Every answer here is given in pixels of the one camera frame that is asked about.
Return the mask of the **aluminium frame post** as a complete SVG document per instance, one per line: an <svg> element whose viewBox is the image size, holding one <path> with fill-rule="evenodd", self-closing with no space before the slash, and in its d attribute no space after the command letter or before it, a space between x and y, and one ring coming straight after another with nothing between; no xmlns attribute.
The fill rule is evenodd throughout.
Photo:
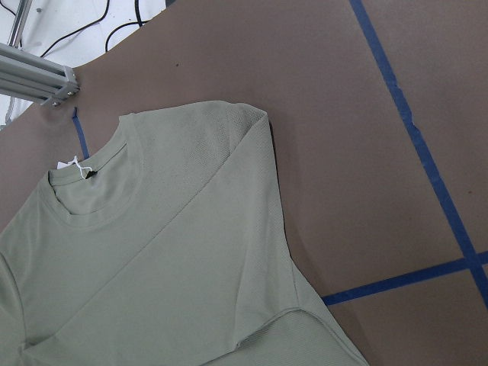
<svg viewBox="0 0 488 366"><path fill-rule="evenodd" d="M57 107L79 92L73 69L19 49L31 1L20 1L7 44L1 45L1 93Z"/></svg>

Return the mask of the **white shirt hang tag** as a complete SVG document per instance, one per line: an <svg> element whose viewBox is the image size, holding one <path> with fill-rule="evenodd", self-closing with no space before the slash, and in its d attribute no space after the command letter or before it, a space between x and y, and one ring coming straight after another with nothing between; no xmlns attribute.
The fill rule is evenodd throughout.
<svg viewBox="0 0 488 366"><path fill-rule="evenodd" d="M77 156L74 156L73 159L69 162L58 161L58 163L56 165L57 170L67 169L69 167L76 167L79 171L79 175L80 175L81 179L90 179L91 177L98 174L98 172L96 170L94 170L91 166L81 165Z"/></svg>

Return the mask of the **olive green long-sleeve shirt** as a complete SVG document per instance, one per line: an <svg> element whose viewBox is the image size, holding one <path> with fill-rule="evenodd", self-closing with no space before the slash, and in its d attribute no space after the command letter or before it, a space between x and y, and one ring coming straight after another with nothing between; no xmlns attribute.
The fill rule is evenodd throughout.
<svg viewBox="0 0 488 366"><path fill-rule="evenodd" d="M291 259L266 112L129 114L1 234L3 365L363 365Z"/></svg>

